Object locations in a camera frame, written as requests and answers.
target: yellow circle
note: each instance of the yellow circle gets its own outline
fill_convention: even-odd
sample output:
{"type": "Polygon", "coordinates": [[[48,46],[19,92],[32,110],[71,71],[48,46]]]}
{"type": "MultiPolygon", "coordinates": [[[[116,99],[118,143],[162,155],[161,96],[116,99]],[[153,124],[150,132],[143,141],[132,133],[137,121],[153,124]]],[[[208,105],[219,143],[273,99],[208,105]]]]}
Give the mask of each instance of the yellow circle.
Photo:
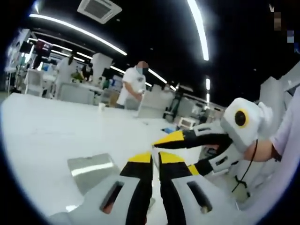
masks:
{"type": "Polygon", "coordinates": [[[238,109],[237,112],[242,112],[242,113],[244,113],[244,115],[245,115],[245,122],[244,122],[243,125],[238,125],[237,123],[236,123],[236,124],[237,124],[240,128],[245,128],[245,127],[248,125],[248,123],[249,123],[248,112],[247,112],[245,109],[238,109]]]}

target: desk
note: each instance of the desk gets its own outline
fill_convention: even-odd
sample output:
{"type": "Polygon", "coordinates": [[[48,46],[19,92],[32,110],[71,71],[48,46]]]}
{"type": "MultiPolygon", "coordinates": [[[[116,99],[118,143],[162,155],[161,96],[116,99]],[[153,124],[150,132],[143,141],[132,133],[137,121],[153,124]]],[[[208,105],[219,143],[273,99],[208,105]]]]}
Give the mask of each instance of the desk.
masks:
{"type": "Polygon", "coordinates": [[[87,88],[87,89],[97,92],[99,94],[102,94],[102,92],[103,92],[103,90],[101,88],[93,86],[91,84],[87,84],[87,83],[79,83],[79,87],[87,88]]]}
{"type": "Polygon", "coordinates": [[[54,83],[55,79],[56,79],[56,76],[54,76],[54,75],[47,74],[47,73],[43,74],[43,80],[46,82],[54,83]]]}
{"type": "MultiPolygon", "coordinates": [[[[67,160],[109,153],[122,169],[128,158],[150,150],[166,134],[162,119],[135,119],[132,112],[13,93],[1,105],[2,132],[12,171],[34,205],[46,216],[83,202],[67,160]]],[[[173,150],[194,163],[199,150],[173,150]]],[[[154,169],[149,225],[166,224],[154,169]]]]}

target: black cable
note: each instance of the black cable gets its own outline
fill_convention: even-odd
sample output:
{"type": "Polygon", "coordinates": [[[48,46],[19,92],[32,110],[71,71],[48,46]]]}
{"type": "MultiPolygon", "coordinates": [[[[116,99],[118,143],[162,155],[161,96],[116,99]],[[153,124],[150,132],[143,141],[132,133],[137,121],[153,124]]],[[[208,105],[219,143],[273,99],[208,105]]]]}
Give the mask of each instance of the black cable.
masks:
{"type": "Polygon", "coordinates": [[[242,179],[238,181],[238,184],[235,186],[235,188],[231,191],[231,192],[234,192],[235,189],[239,186],[239,184],[242,182],[242,180],[244,179],[245,175],[247,174],[252,162],[253,162],[253,159],[254,159],[254,156],[255,156],[255,153],[256,153],[256,149],[257,149],[257,143],[258,143],[258,140],[256,140],[256,144],[255,144],[255,149],[254,149],[254,152],[253,152],[253,156],[251,158],[251,161],[250,161],[250,164],[247,168],[247,170],[245,171],[244,175],[242,176],[242,179]]]}

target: ceiling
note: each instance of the ceiling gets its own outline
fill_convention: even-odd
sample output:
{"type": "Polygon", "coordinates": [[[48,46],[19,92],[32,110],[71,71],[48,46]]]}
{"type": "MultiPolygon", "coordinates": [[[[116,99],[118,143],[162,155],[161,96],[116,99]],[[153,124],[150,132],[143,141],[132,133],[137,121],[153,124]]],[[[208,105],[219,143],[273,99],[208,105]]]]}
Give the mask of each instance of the ceiling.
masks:
{"type": "MultiPolygon", "coordinates": [[[[201,42],[188,0],[112,0],[122,12],[100,24],[77,12],[81,0],[46,0],[39,13],[83,28],[124,50],[127,56],[76,30],[47,20],[29,17],[25,26],[101,52],[126,70],[140,60],[166,79],[192,87],[205,99],[205,79],[211,80],[210,100],[228,106],[237,97],[255,101],[260,84],[280,78],[298,61],[286,35],[274,31],[274,16],[260,0],[197,0],[201,10],[209,61],[203,60],[201,42]]],[[[37,35],[54,44],[92,56],[89,50],[65,41],[37,35]]],[[[163,83],[146,74],[148,83],[163,83]]]]}

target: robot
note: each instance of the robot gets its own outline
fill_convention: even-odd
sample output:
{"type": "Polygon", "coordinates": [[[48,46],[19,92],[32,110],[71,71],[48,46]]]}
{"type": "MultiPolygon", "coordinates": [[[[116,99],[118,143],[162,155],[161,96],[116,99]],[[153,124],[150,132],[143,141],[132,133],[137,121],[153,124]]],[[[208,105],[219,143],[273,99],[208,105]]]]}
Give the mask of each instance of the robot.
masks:
{"type": "Polygon", "coordinates": [[[154,163],[159,170],[160,193],[169,225],[254,224],[252,218],[238,209],[231,196],[203,174],[217,173],[243,159],[247,147],[271,120],[272,111],[263,103],[256,105],[237,98],[220,121],[176,131],[153,143],[156,149],[218,144],[216,157],[187,166],[182,158],[164,151],[138,154],[128,160],[120,175],[109,176],[90,190],[82,205],[69,213],[52,215],[49,222],[55,225],[144,225],[152,196],[154,163]]]}

